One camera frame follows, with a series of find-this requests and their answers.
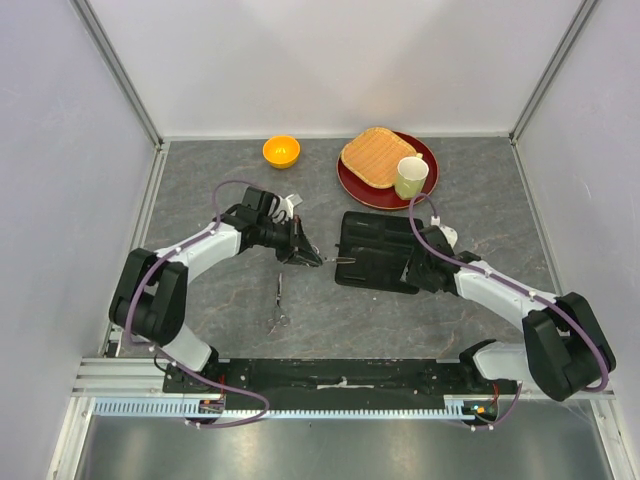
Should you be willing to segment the silver scissors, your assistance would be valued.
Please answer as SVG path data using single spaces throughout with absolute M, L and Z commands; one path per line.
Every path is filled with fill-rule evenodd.
M 343 257 L 343 256 L 325 257 L 323 260 L 324 264 L 337 264 L 337 265 L 348 265 L 348 264 L 354 264 L 355 262 L 356 262 L 355 258 Z
M 271 317 L 267 320 L 268 335 L 275 332 L 278 327 L 288 327 L 290 318 L 286 315 L 282 308 L 282 292 L 283 292 L 283 274 L 278 274 L 277 287 L 275 294 L 275 303 L 272 309 Z

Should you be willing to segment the black zip tool case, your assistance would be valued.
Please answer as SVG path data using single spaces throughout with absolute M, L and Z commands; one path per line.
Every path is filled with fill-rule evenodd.
M 402 280 L 417 243 L 407 217 L 347 211 L 341 223 L 336 266 L 338 285 L 415 295 L 419 288 Z

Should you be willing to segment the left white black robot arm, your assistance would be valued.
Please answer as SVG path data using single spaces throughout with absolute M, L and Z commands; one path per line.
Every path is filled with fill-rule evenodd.
M 281 197 L 249 185 L 240 202 L 217 211 L 200 232 L 156 251 L 131 251 L 109 306 L 110 322 L 186 367 L 185 382 L 196 392 L 211 392 L 220 378 L 219 354 L 185 323 L 188 286 L 254 246 L 273 250 L 286 265 L 322 266 L 294 213 L 299 203 L 297 195 Z

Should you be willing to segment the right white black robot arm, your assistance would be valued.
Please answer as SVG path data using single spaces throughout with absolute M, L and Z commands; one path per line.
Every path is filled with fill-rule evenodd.
M 580 391 L 602 391 L 616 368 L 615 355 L 589 302 L 536 290 L 493 270 L 470 252 L 455 253 L 444 230 L 416 231 L 417 244 L 404 280 L 431 293 L 475 302 L 523 335 L 515 344 L 487 340 L 467 349 L 458 368 L 467 392 L 483 392 L 494 380 L 531 383 L 562 402 Z

